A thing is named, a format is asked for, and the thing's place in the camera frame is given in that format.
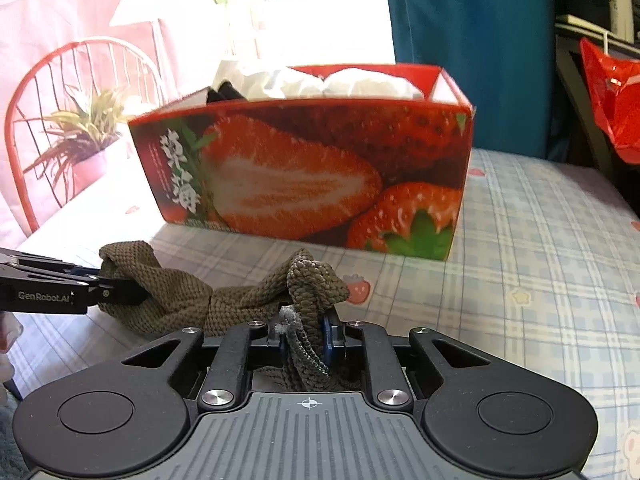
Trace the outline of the pink printed backdrop curtain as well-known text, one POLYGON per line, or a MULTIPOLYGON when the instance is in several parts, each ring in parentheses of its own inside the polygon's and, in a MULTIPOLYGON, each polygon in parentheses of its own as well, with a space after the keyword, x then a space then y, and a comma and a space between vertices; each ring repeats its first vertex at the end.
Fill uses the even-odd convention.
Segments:
POLYGON ((55 113, 107 92, 128 115, 175 99, 206 44, 236 49, 255 1, 1 0, 2 245, 21 245, 132 152, 124 125, 103 150, 59 152, 55 113))

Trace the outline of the dark teal curtain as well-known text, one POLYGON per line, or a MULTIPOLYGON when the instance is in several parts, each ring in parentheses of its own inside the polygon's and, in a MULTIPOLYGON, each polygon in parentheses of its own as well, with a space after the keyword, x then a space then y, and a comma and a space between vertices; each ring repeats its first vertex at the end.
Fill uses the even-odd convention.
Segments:
POLYGON ((552 0, 387 0, 396 61, 437 65, 476 108, 478 148, 547 155, 552 0))

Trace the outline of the red strawberry cardboard box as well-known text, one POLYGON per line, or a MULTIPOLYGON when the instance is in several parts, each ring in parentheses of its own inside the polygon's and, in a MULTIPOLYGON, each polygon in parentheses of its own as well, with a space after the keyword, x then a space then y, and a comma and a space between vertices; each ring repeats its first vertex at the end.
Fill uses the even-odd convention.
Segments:
POLYGON ((475 110, 441 68, 344 68, 405 78, 420 100, 221 101, 207 89, 130 122, 163 218, 218 231, 444 260, 454 239, 475 110))

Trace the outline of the olive knitted scarf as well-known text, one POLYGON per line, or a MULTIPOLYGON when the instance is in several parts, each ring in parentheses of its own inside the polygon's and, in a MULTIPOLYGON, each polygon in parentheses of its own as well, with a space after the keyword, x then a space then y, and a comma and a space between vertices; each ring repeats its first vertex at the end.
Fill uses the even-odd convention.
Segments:
POLYGON ((159 337, 194 326, 207 336, 250 321, 273 322, 286 341, 288 356, 280 367, 262 370, 288 391, 345 391, 361 387, 360 375, 341 365, 322 362, 322 316, 349 296, 332 266, 299 249, 256 285, 213 289, 194 275, 164 269, 145 242, 103 246, 100 274, 130 278, 149 294, 135 306, 106 304, 99 308, 133 332, 159 337))

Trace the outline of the white spray bottle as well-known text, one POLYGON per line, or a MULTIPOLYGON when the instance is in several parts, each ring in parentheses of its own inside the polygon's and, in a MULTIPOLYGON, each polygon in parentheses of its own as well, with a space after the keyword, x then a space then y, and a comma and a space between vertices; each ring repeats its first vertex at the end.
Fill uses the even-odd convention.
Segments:
POLYGON ((634 10, 632 0, 608 0, 610 3, 611 32, 617 38, 634 43, 634 10))

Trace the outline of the black touchscreen glove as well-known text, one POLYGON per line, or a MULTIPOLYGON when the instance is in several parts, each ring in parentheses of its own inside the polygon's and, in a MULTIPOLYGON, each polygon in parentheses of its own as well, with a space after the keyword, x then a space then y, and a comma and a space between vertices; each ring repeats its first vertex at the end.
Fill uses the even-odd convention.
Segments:
POLYGON ((207 104, 221 101, 246 101, 246 97, 236 90, 230 81, 224 80, 218 89, 209 88, 206 93, 207 104))

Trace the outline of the white mesh cloth bundle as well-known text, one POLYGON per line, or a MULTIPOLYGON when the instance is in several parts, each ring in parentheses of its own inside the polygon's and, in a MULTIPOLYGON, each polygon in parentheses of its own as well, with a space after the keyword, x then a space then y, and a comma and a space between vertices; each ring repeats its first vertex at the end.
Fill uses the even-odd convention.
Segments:
POLYGON ((424 93, 405 78, 375 70, 344 68, 329 76, 262 62, 222 61, 212 88, 228 82, 249 101, 306 98, 392 98, 420 100, 424 93))

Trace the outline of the red plastic bag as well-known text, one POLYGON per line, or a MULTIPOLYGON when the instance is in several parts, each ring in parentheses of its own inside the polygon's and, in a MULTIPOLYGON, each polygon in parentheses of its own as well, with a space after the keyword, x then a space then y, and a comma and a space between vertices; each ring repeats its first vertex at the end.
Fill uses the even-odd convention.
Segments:
POLYGON ((613 58, 587 38, 579 41, 596 125, 626 164, 640 162, 638 60, 613 58))

